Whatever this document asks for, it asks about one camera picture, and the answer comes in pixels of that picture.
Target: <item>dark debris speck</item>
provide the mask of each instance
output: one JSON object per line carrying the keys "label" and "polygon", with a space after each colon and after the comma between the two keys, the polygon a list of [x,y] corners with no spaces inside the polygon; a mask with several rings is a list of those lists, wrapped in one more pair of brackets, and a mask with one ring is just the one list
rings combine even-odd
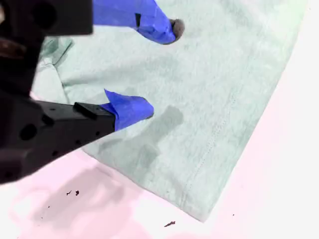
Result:
{"label": "dark debris speck", "polygon": [[169,224],[165,225],[164,227],[166,228],[166,227],[168,227],[170,225],[174,225],[174,224],[175,224],[175,222],[170,222]]}

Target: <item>mint green fabric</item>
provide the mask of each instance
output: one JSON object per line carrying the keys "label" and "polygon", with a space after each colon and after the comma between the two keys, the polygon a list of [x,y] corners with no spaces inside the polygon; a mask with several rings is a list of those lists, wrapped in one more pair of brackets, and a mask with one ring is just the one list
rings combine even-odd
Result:
{"label": "mint green fabric", "polygon": [[[159,0],[186,32],[173,45],[125,28],[74,37],[55,64],[65,101],[106,103],[104,88],[145,97],[155,116],[84,147],[204,221],[289,59],[306,0]],[[45,97],[48,89],[38,89]]]}

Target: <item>blue painter's tape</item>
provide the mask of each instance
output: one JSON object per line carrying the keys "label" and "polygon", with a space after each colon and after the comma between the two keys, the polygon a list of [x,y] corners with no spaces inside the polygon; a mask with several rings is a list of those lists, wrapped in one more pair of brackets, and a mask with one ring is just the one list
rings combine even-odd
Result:
{"label": "blue painter's tape", "polygon": [[[141,15],[139,27],[136,13]],[[160,44],[175,41],[169,19],[154,0],[93,0],[93,23],[131,27]]]}
{"label": "blue painter's tape", "polygon": [[119,131],[154,114],[153,106],[143,97],[123,96],[105,90],[109,103],[101,105],[115,115],[115,131]]}

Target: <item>screw hole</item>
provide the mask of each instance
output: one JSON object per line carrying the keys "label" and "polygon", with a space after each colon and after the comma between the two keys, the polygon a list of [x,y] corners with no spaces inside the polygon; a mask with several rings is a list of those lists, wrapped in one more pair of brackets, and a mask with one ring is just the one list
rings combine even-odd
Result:
{"label": "screw hole", "polygon": [[32,10],[34,22],[42,29],[50,29],[57,20],[57,13],[51,4],[47,2],[39,2]]}
{"label": "screw hole", "polygon": [[55,156],[58,155],[58,153],[59,153],[59,152],[55,150],[55,151],[52,152],[52,156],[55,157]]}
{"label": "screw hole", "polygon": [[36,136],[37,129],[33,124],[27,124],[21,131],[20,131],[20,138],[22,140],[30,140]]}
{"label": "screw hole", "polygon": [[4,176],[6,178],[11,178],[13,176],[13,173],[12,172],[5,172]]}

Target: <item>blue tape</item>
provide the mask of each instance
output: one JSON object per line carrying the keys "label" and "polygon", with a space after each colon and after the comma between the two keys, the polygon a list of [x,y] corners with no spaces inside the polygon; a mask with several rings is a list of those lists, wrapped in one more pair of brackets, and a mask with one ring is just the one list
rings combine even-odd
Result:
{"label": "blue tape", "polygon": [[119,131],[154,114],[153,106],[143,97],[122,96],[105,90],[109,103],[100,105],[115,115],[115,131]]}
{"label": "blue tape", "polygon": [[[139,28],[135,13],[141,15]],[[93,0],[93,23],[131,27],[160,44],[175,41],[169,19],[154,0]]]}

